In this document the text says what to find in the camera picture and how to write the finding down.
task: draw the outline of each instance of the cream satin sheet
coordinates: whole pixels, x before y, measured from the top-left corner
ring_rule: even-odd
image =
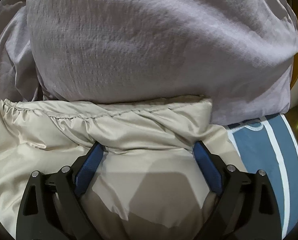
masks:
[[[30,174],[57,172],[98,141],[106,150],[81,202],[103,239],[192,239],[214,200],[193,144],[202,139],[245,171],[225,128],[209,125],[211,108],[197,96],[116,105],[0,100],[1,223],[15,237]]]

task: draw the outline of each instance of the blue striped fabric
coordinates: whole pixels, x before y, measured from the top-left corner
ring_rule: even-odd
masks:
[[[247,171],[267,172],[285,237],[298,221],[298,144],[286,118],[275,114],[226,128]]]

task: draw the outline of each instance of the blue gripper pad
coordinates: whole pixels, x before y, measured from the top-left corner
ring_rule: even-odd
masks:
[[[209,158],[208,153],[199,142],[196,142],[193,147],[193,156],[196,159],[210,190],[215,192],[217,195],[221,195],[223,191],[221,175],[214,166],[212,160]]]
[[[98,144],[90,156],[84,162],[83,166],[79,170],[79,173],[75,177],[75,194],[77,197],[80,197],[83,193],[86,192],[101,160],[103,158],[103,148],[101,144]]]

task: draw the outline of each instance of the wrinkled fabric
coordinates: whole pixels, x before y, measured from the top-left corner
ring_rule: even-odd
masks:
[[[285,113],[298,23],[286,0],[27,0],[47,99],[204,94],[211,123]]]
[[[215,203],[193,144],[202,139],[246,171],[210,113],[211,101],[196,96],[120,105],[0,100],[1,223],[15,237],[30,174],[57,172],[98,141],[106,150],[81,203],[103,239],[193,239]]]
[[[0,99],[3,100],[39,99],[26,18],[26,0],[0,1]]]

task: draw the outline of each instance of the metal screw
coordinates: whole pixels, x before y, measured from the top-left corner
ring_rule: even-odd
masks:
[[[266,175],[266,172],[264,170],[259,170],[258,173],[261,175],[261,176],[265,176]]]
[[[227,166],[227,169],[228,169],[229,171],[231,171],[231,172],[234,172],[234,171],[236,170],[236,167],[233,166],[233,165],[228,165],[228,166]]]
[[[64,167],[61,169],[61,171],[62,171],[63,173],[67,173],[69,170],[70,170],[70,167],[69,167],[69,166],[64,166]]]
[[[34,178],[35,178],[36,176],[38,176],[38,175],[39,175],[39,172],[38,172],[38,171],[33,171],[31,175],[32,175],[32,177],[34,177]]]

